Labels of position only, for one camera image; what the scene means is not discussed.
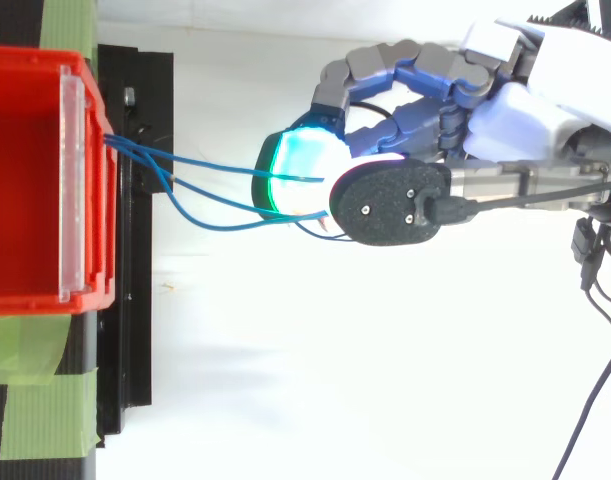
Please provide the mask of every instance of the glowing green light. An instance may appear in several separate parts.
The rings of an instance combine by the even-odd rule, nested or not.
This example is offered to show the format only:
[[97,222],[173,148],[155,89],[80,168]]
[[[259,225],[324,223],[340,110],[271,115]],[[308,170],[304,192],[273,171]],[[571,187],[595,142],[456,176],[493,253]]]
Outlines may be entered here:
[[[281,135],[269,171],[282,175],[324,177],[329,164],[348,155],[347,145],[333,133],[323,128],[299,128]],[[287,214],[293,212],[282,212],[277,204],[281,207],[294,206],[295,196],[302,196],[306,189],[313,192],[317,188],[315,185],[297,185],[295,182],[277,178],[268,183],[272,208]]]

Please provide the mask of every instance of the gray mechanical part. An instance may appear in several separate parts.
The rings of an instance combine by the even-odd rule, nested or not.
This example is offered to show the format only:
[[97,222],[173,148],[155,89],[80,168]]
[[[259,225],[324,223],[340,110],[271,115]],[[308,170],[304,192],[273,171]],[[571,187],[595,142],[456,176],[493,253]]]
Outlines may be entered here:
[[353,157],[400,153],[432,162],[441,150],[458,148],[466,134],[467,112],[455,104],[424,97],[398,107],[391,118],[346,136]]
[[[589,149],[588,154],[596,154]],[[583,157],[582,152],[567,158],[542,162],[486,162],[466,160],[450,166],[452,195],[470,200],[493,200],[556,192],[611,181],[611,160]],[[539,203],[530,208],[587,211],[607,201],[609,192],[595,193],[563,201]]]
[[470,200],[498,200],[520,194],[521,175],[503,170],[503,166],[484,160],[468,160],[462,167],[450,168],[451,194]]
[[330,63],[312,103],[347,111],[350,100],[389,90],[394,80],[442,101],[453,96],[461,107],[473,109],[487,98],[494,78],[484,66],[468,63],[460,53],[433,43],[421,46],[404,40],[360,48],[345,60]]
[[499,69],[496,71],[496,78],[498,80],[497,83],[499,84],[499,87],[513,80],[515,76],[516,68],[519,64],[519,61],[524,56],[528,55],[527,53],[524,53],[524,50],[525,50],[524,47],[520,43],[517,43],[514,46],[514,50],[512,51],[512,56],[510,57],[509,61],[503,62],[501,66],[499,67]]
[[472,50],[465,51],[465,60],[469,63],[475,63],[477,65],[482,65],[488,70],[496,71],[500,68],[501,63],[503,63],[498,58],[489,57],[479,52],[474,52]]
[[[504,172],[516,172],[521,175],[521,195],[550,193],[606,181],[605,174],[600,171],[600,167],[598,170],[583,168],[581,164],[569,160],[511,162],[503,166]],[[587,210],[592,205],[603,201],[604,194],[595,193],[563,201],[539,203],[531,208],[550,211],[563,211],[569,208]]]

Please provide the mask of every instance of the white backdrop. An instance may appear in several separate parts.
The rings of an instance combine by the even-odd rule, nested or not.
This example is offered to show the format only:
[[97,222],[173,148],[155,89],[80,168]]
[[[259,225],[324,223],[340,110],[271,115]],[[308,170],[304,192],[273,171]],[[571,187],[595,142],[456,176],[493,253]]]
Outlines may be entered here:
[[101,19],[352,40],[461,40],[481,17],[552,15],[572,0],[98,0]]
[[[176,152],[248,167],[360,45],[110,24],[100,39],[173,51]],[[177,174],[250,201],[248,178]],[[253,218],[178,193],[204,220]],[[154,406],[129,412],[98,478],[550,478],[611,355],[578,289],[578,216],[489,213],[373,249],[205,232],[156,198]],[[611,382],[563,478],[611,479]]]

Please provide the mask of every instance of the black cable connector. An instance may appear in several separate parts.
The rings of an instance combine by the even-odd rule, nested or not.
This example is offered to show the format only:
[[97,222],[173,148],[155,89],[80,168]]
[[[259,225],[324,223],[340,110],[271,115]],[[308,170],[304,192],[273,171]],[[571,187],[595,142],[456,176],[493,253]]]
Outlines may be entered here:
[[591,218],[581,218],[576,222],[574,229],[574,238],[572,240],[572,251],[574,252],[574,260],[579,264],[583,264],[585,259],[592,253],[594,243],[596,242],[596,232],[592,228]]
[[429,198],[425,218],[434,225],[454,225],[471,220],[478,213],[479,203],[463,197]]

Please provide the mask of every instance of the red plastic bin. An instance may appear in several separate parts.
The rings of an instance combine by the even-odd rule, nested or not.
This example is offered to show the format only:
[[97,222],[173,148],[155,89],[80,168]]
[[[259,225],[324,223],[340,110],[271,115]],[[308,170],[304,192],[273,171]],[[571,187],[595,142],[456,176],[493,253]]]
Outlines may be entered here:
[[111,132],[81,55],[0,47],[0,315],[114,301]]

